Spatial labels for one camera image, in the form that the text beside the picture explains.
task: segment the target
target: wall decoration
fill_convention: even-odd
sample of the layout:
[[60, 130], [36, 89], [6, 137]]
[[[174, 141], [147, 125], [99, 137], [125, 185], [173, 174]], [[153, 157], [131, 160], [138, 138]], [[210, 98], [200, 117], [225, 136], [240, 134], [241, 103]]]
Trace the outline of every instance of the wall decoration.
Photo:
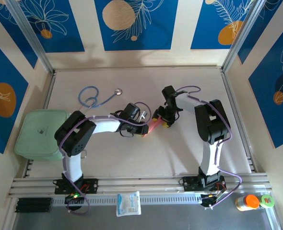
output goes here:
[[229, 49], [253, 0], [204, 0], [191, 49]]
[[0, 153], [4, 153], [28, 83], [0, 50]]
[[[84, 52], [68, 0], [20, 0], [18, 3], [47, 53]], [[17, 32], [19, 28], [2, 0], [0, 21], [15, 42], [21, 39], [23, 34]]]
[[248, 57], [252, 48], [257, 43], [258, 39], [260, 38], [266, 26], [270, 22], [271, 18], [276, 13], [282, 1], [283, 0], [267, 0], [265, 2], [258, 18], [256, 19], [255, 23], [252, 25], [249, 34], [247, 35], [244, 43], [242, 44], [238, 52], [238, 57], [242, 63], [244, 63], [244, 61]]
[[283, 144], [283, 33], [249, 78], [275, 147]]
[[178, 0], [95, 0], [105, 51], [170, 49]]

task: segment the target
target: orange bottle cap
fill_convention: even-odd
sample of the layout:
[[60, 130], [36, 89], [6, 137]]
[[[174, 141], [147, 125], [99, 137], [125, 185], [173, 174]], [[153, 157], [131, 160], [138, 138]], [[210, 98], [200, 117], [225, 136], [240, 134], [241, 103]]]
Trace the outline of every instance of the orange bottle cap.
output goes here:
[[246, 205], [251, 208], [258, 208], [260, 205], [260, 201], [255, 195], [246, 196], [245, 202]]

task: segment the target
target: purple cable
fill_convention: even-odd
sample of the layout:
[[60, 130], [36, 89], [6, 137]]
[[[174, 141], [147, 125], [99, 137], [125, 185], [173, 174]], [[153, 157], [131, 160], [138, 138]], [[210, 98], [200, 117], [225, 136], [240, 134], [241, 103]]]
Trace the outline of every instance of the purple cable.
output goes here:
[[[200, 92], [200, 91], [201, 91], [201, 88], [200, 88], [200, 87], [198, 87], [198, 86], [193, 86], [193, 85], [181, 87], [181, 88], [178, 89], [177, 91], [179, 91], [179, 90], [181, 90], [181, 89], [184, 89], [184, 88], [188, 88], [188, 87], [193, 87], [193, 88], [200, 89], [200, 90], [198, 90], [198, 91], [192, 91], [192, 92]], [[193, 99], [193, 100], [196, 100], [196, 101], [198, 101], [198, 102], [201, 102], [201, 103], [203, 103], [203, 104], [207, 104], [209, 107], [211, 107], [211, 109], [213, 109], [213, 110], [216, 112], [216, 114], [220, 117], [220, 119], [223, 121], [224, 125], [227, 127], [227, 129], [228, 129], [228, 131], [229, 131], [229, 133], [230, 133], [230, 137], [229, 137], [229, 138], [227, 138], [227, 139], [225, 139], [225, 140], [223, 140], [223, 141], [217, 143], [216, 151], [215, 151], [215, 162], [214, 162], [215, 164], [217, 164], [218, 146], [220, 146], [220, 145], [223, 144], [224, 142], [227, 142], [227, 141], [231, 140], [231, 138], [233, 137], [231, 128], [230, 128], [230, 126], [228, 125], [227, 121], [224, 119], [224, 117], [220, 114], [220, 112], [219, 112], [213, 105], [211, 105], [209, 102], [200, 100], [199, 98], [193, 97], [193, 96], [190, 96], [190, 95], [188, 95], [188, 97], [191, 98], [191, 99]], [[234, 191], [235, 191], [236, 189], [239, 188], [239, 186], [240, 186], [240, 185], [242, 184], [242, 182], [243, 182], [242, 178], [241, 178], [239, 175], [236, 175], [235, 173], [232, 173], [232, 172], [228, 172], [228, 171], [222, 170], [222, 169], [219, 168], [219, 167], [217, 167], [217, 168], [218, 168], [220, 171], [222, 171], [223, 173], [226, 173], [226, 174], [229, 174], [229, 175], [231, 175], [231, 176], [237, 177], [237, 178], [239, 179], [239, 182], [238, 182], [238, 185], [237, 185], [234, 189], [232, 189], [232, 191], [231, 191], [228, 195], [226, 195], [224, 198], [222, 198], [220, 201], [218, 201], [216, 204], [214, 204], [211, 208], [215, 207], [216, 205], [218, 205], [219, 203], [221, 203], [222, 201], [224, 201], [225, 199], [227, 199], [232, 193], [234, 193]]]
[[92, 117], [87, 117], [85, 119], [83, 119], [82, 121], [78, 122], [68, 133], [67, 135], [64, 137], [64, 139], [61, 141], [61, 143], [59, 144], [59, 151], [61, 152], [61, 154], [63, 155], [63, 168], [64, 168], [64, 171], [65, 171], [65, 176], [66, 178], [69, 180], [69, 182], [72, 184], [72, 186], [78, 191], [79, 194], [81, 194], [83, 196], [83, 198], [86, 200], [87, 204], [88, 204], [88, 209], [86, 212], [83, 212], [83, 213], [78, 213], [78, 212], [72, 212], [71, 210], [69, 210], [69, 203], [67, 205], [67, 209], [70, 213], [73, 213], [75, 215], [84, 215], [84, 214], [87, 214], [90, 210], [90, 202], [89, 200], [87, 199], [86, 195], [84, 193], [82, 193], [82, 191], [74, 184], [74, 182], [69, 178], [68, 176], [68, 173], [67, 173], [67, 167], [66, 167], [66, 153], [63, 151], [62, 149], [62, 146], [64, 145], [65, 141], [67, 140], [67, 138], [70, 136], [70, 134], [78, 127], [80, 126], [82, 123], [84, 123], [85, 121], [87, 120], [97, 120], [97, 119], [115, 119], [115, 120], [118, 120], [118, 121], [123, 121], [123, 122], [126, 122], [130, 125], [134, 125], [134, 126], [145, 126], [147, 125], [150, 120], [151, 120], [151, 116], [152, 116], [152, 113], [151, 113], [151, 109], [150, 107], [144, 103], [144, 102], [137, 102], [135, 104], [143, 104], [145, 105], [148, 109], [149, 109], [149, 114], [150, 114], [150, 118], [148, 119], [147, 122], [143, 123], [143, 124], [135, 124], [133, 122], [130, 122], [130, 121], [127, 121], [127, 120], [124, 120], [124, 119], [121, 119], [121, 118], [117, 118], [117, 117], [114, 117], [114, 116], [92, 116]]

